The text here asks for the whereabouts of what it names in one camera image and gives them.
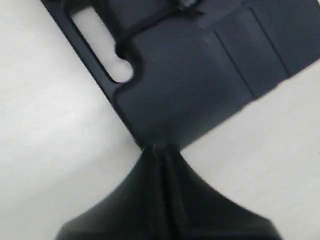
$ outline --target white surface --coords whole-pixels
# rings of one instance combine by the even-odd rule
[[[0,239],[53,240],[140,151],[39,0],[0,0]],[[320,239],[320,62],[183,151],[285,240]]]

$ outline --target black object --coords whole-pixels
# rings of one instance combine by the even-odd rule
[[[279,240],[179,149],[319,59],[317,0],[41,1],[144,149],[123,184],[58,240]],[[73,23],[87,6],[133,66],[129,82],[113,81]]]
[[[172,146],[146,147],[124,182],[58,240],[280,240],[272,224],[207,185]]]

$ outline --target white table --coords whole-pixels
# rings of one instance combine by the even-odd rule
[[[0,239],[53,240],[140,150],[39,0],[1,0],[0,16]],[[319,93],[318,61],[183,151],[285,240],[320,239]]]

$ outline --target black plastic part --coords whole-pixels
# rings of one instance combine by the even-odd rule
[[[269,220],[224,198],[174,147],[146,147],[124,182],[57,240],[280,240]]]
[[[195,141],[320,57],[317,0],[202,0],[132,38],[117,84],[74,25],[91,5],[115,39],[169,0],[42,0],[141,147]]]

